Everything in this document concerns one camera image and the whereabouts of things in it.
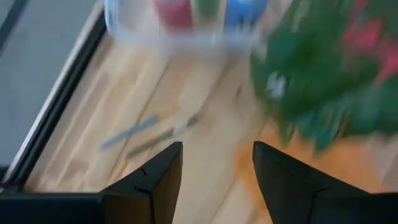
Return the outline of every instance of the blue object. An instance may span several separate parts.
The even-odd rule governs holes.
[[[268,0],[227,0],[224,27],[226,30],[251,29],[267,9]]]
[[[159,116],[158,115],[153,115],[150,118],[148,118],[147,120],[133,126],[130,129],[127,129],[121,133],[119,133],[117,136],[113,137],[110,140],[107,140],[106,142],[102,143],[100,150],[105,150],[117,143],[119,143],[120,141],[128,138],[129,136],[132,136],[133,134],[136,134],[154,124],[156,124],[159,121]]]

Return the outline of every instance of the plastic container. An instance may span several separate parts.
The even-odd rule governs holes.
[[[256,44],[262,31],[256,23],[267,2],[104,0],[104,6],[108,31],[118,40],[161,50],[214,51]]]

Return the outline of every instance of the blue pen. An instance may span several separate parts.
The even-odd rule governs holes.
[[[227,0],[224,27],[226,30],[250,30],[267,9],[268,0]]]
[[[174,105],[167,110],[164,110],[158,114],[154,114],[154,115],[150,116],[149,118],[145,119],[143,122],[136,124],[133,127],[120,132],[115,137],[105,141],[99,147],[99,150],[104,151],[104,150],[107,150],[108,148],[111,148],[112,146],[114,146],[116,144],[119,144],[121,141],[155,125],[159,121],[162,121],[162,120],[165,120],[165,119],[171,117],[178,109],[179,109],[179,107],[177,105]]]

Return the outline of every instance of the gray floor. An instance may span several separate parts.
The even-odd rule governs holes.
[[[0,56],[0,164],[19,150],[96,1],[27,3]],[[10,3],[0,0],[0,22]]]

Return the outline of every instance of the green plant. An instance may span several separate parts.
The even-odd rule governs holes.
[[[288,142],[326,149],[334,140],[398,131],[398,2],[293,0],[251,55],[251,78],[264,111]]]

